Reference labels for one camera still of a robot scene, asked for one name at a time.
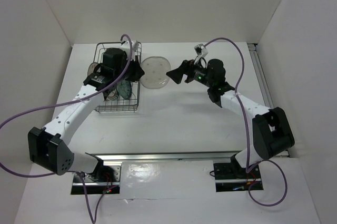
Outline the clear grey glass plate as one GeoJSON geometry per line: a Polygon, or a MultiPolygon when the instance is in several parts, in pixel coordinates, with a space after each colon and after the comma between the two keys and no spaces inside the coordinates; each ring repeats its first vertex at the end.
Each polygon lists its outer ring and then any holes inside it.
{"type": "Polygon", "coordinates": [[[151,56],[141,63],[145,72],[140,83],[147,89],[161,89],[165,87],[170,78],[166,75],[171,70],[169,61],[161,56],[151,56]]]}

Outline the blue patterned plate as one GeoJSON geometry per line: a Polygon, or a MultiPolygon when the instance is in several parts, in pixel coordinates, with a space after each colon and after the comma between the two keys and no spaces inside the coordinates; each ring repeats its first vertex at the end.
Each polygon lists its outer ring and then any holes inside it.
{"type": "Polygon", "coordinates": [[[117,90],[120,96],[125,99],[129,100],[132,95],[132,85],[131,82],[122,80],[117,84],[117,90]]]}

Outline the teal red rimmed plate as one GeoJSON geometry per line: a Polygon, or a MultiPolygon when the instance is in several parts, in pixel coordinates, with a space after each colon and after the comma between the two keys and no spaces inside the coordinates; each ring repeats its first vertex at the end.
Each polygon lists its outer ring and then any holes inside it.
{"type": "Polygon", "coordinates": [[[114,86],[111,92],[108,94],[107,99],[110,101],[116,101],[118,100],[119,96],[120,96],[120,93],[118,91],[118,87],[114,86]]]}

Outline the orange sunburst plate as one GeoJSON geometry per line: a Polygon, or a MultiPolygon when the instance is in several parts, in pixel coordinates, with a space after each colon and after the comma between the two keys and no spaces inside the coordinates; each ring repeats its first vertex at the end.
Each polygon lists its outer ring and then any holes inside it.
{"type": "Polygon", "coordinates": [[[87,78],[92,79],[94,77],[98,77],[101,74],[101,64],[97,62],[93,62],[89,65],[87,70],[87,78]]]}

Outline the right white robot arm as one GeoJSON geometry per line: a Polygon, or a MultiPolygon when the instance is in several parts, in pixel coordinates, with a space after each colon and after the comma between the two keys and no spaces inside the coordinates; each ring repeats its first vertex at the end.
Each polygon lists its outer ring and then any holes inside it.
{"type": "Polygon", "coordinates": [[[240,178],[254,164],[293,147],[295,139],[282,108],[260,105],[236,92],[226,81],[225,74],[223,62],[211,59],[206,67],[193,60],[184,60],[178,68],[168,71],[166,75],[176,84],[180,84],[183,76],[186,76],[185,83],[197,81],[205,85],[214,104],[243,116],[249,142],[246,149],[232,156],[230,164],[231,174],[240,178]]]}

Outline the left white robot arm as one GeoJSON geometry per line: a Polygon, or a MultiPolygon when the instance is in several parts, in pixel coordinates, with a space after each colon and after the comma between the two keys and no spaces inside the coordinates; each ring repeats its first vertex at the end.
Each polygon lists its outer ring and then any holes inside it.
{"type": "Polygon", "coordinates": [[[92,64],[74,102],[41,129],[28,133],[29,157],[32,162],[61,176],[67,172],[83,172],[99,181],[111,169],[103,160],[89,153],[74,153],[68,145],[81,124],[101,105],[123,80],[136,82],[143,75],[136,45],[111,47],[103,53],[101,63],[92,64]]]}

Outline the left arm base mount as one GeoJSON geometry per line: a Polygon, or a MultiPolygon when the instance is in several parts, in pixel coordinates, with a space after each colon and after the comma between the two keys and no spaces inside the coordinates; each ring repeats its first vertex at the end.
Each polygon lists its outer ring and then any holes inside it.
{"type": "Polygon", "coordinates": [[[120,176],[122,165],[105,165],[101,171],[96,174],[81,172],[80,175],[73,175],[71,195],[84,195],[86,188],[88,195],[99,195],[120,193],[120,176]]]}

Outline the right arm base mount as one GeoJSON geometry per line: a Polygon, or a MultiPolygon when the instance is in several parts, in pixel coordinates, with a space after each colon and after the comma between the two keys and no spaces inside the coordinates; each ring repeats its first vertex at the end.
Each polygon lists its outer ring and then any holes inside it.
{"type": "Polygon", "coordinates": [[[216,192],[238,192],[251,190],[263,190],[263,183],[259,166],[249,173],[245,168],[230,158],[229,162],[213,163],[213,170],[209,175],[215,179],[216,192]]]}

